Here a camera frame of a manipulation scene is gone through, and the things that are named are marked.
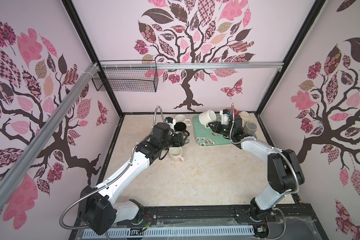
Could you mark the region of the white mug with handle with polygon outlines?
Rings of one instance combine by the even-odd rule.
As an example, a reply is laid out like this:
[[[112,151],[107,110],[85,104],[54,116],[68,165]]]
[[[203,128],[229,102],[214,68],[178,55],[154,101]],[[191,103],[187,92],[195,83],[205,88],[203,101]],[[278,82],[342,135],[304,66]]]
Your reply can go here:
[[[213,110],[208,110],[199,115],[199,122],[206,129],[209,129],[209,123],[215,122],[217,119],[216,114]]]

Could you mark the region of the pale pink mug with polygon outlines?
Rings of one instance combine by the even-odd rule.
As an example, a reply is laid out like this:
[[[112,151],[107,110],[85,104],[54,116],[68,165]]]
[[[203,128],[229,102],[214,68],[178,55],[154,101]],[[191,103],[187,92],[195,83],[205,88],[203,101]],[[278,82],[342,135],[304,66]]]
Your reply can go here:
[[[169,149],[170,158],[173,162],[183,162],[183,148],[182,147],[171,147]]]

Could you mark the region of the black and white mug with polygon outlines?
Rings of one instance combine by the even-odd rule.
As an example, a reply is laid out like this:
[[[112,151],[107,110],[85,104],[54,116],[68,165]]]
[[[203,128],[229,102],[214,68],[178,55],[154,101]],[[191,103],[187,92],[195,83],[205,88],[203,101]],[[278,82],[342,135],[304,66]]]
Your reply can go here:
[[[187,130],[187,125],[184,122],[177,122],[174,125],[175,132],[189,133]]]

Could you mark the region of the dark grey mug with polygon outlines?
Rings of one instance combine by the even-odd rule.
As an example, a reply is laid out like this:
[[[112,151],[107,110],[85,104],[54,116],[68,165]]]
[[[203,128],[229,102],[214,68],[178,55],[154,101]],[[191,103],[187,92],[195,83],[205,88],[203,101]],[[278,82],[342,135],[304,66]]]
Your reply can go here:
[[[254,136],[256,131],[258,129],[258,126],[253,122],[247,122],[244,126],[244,133]]]

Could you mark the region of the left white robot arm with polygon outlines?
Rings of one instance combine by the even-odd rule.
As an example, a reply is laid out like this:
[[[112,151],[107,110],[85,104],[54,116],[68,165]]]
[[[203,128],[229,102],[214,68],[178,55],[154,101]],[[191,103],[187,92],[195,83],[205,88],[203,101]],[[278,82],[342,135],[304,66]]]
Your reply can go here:
[[[116,222],[134,219],[140,209],[138,205],[116,206],[118,197],[155,160],[164,159],[162,152],[168,153],[170,148],[187,144],[189,135],[187,130],[176,131],[166,123],[154,125],[120,169],[94,188],[87,186],[81,191],[78,218],[98,235],[106,233]]]

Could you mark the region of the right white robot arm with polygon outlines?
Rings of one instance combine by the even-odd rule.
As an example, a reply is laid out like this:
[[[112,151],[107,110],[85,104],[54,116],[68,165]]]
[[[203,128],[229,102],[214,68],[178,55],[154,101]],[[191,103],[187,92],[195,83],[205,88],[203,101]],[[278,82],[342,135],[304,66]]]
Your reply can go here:
[[[206,127],[267,163],[268,185],[260,195],[251,200],[252,211],[265,212],[274,208],[286,196],[298,193],[300,185],[305,182],[296,153],[258,140],[250,129],[243,128],[240,117],[228,116],[224,123],[215,121],[208,123]]]

